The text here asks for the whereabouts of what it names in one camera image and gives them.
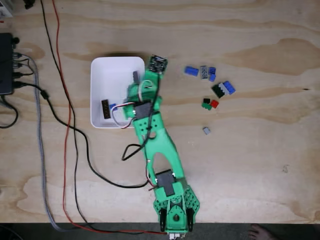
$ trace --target red lego brick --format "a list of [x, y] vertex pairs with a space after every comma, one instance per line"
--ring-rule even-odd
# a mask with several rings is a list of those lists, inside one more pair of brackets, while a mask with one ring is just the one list
[[218, 101], [216, 101], [216, 100], [212, 100], [211, 101], [211, 103], [210, 103], [210, 105], [211, 105], [211, 107], [213, 107], [213, 108], [217, 108], [217, 106], [219, 105], [219, 102]]

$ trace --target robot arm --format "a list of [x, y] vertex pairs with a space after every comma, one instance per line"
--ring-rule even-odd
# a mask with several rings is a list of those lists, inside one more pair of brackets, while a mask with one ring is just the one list
[[[127, 118], [135, 118], [133, 126], [141, 145], [147, 137], [148, 130], [153, 136], [146, 141], [143, 148], [146, 169], [154, 186], [153, 207], [158, 214], [161, 231], [167, 232], [170, 239], [175, 239], [193, 230], [200, 203], [187, 184], [176, 146], [164, 126], [160, 113], [162, 98], [157, 96], [155, 103], [151, 102], [155, 99], [159, 81], [163, 77], [165, 68], [159, 70], [159, 66], [163, 66], [164, 61], [166, 59], [157, 56], [151, 58], [144, 80], [136, 81], [128, 89], [128, 102], [136, 104], [125, 106], [123, 109]], [[144, 81], [152, 84], [143, 87]], [[155, 173], [153, 163], [156, 153], [165, 156], [171, 169]]]

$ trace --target white container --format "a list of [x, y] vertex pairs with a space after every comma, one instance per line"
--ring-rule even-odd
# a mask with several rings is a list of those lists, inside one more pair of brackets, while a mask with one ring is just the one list
[[[109, 105], [124, 103], [134, 71], [139, 79], [145, 74], [145, 63], [137, 56], [98, 57], [92, 61], [90, 120], [95, 128], [117, 128], [112, 118], [104, 118], [101, 101], [108, 99]], [[114, 117], [121, 125], [128, 122], [121, 107], [114, 111]]]

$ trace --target gray braided cable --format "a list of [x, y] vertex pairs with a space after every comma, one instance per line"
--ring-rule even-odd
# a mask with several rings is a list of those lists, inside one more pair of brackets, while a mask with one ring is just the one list
[[[33, 63], [33, 84], [39, 86], [39, 73], [38, 68], [35, 63], [35, 61], [28, 55], [22, 54], [22, 56], [30, 59], [30, 61]], [[47, 199], [47, 174], [46, 174], [46, 165], [45, 165], [45, 151], [44, 151], [44, 145], [42, 140], [42, 126], [41, 126], [41, 106], [40, 106], [40, 97], [39, 97], [39, 90], [37, 88], [34, 88], [34, 99], [35, 99], [35, 107], [36, 107], [36, 122], [37, 122], [37, 141], [38, 141], [38, 147], [40, 152], [40, 158], [41, 158], [41, 188], [42, 188], [42, 198], [44, 203], [44, 209], [45, 212], [49, 218], [49, 221], [52, 225], [52, 227], [59, 231], [59, 232], [69, 232], [73, 231], [74, 229], [64, 229], [59, 227], [55, 219], [50, 211], [48, 199]]]

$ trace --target bare foot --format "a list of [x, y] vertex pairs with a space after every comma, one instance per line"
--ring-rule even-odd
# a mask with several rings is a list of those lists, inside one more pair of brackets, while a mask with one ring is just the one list
[[267, 229], [258, 224], [252, 224], [248, 231], [248, 236], [252, 240], [279, 240], [271, 234]]

